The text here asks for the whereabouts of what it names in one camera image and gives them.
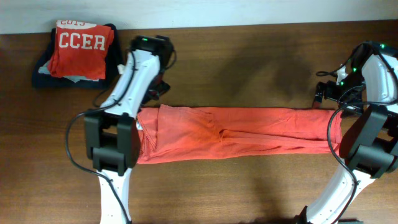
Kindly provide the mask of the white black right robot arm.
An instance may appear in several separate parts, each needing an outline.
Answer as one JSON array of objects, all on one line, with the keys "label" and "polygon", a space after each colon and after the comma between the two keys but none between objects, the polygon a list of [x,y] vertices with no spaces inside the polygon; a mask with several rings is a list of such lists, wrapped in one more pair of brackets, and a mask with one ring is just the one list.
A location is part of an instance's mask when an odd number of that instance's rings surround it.
[{"label": "white black right robot arm", "polygon": [[397,169],[397,49],[365,41],[336,70],[316,75],[336,80],[317,84],[313,106],[333,100],[338,105],[333,118],[341,111],[358,118],[339,150],[330,150],[339,163],[334,176],[293,222],[343,223],[343,214],[358,194]]}]

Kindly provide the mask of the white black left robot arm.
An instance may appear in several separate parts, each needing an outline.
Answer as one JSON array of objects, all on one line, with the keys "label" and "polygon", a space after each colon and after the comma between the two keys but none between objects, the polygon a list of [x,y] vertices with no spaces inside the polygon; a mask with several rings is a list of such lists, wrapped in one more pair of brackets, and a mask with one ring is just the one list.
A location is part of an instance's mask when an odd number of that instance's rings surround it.
[{"label": "white black left robot arm", "polygon": [[99,177],[101,224],[130,223],[129,181],[141,142],[141,106],[169,91],[164,73],[176,61],[168,37],[139,35],[131,41],[121,76],[98,112],[84,117],[86,153]]}]

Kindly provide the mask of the red McKinney Boyd t-shirt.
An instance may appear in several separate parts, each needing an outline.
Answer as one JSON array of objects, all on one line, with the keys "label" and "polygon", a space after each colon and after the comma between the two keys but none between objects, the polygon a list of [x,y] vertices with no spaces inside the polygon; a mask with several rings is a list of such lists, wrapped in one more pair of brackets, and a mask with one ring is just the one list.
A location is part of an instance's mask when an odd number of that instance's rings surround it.
[{"label": "red McKinney Boyd t-shirt", "polygon": [[332,110],[289,108],[144,108],[138,114],[138,164],[276,154],[328,154],[338,149],[341,118]]}]

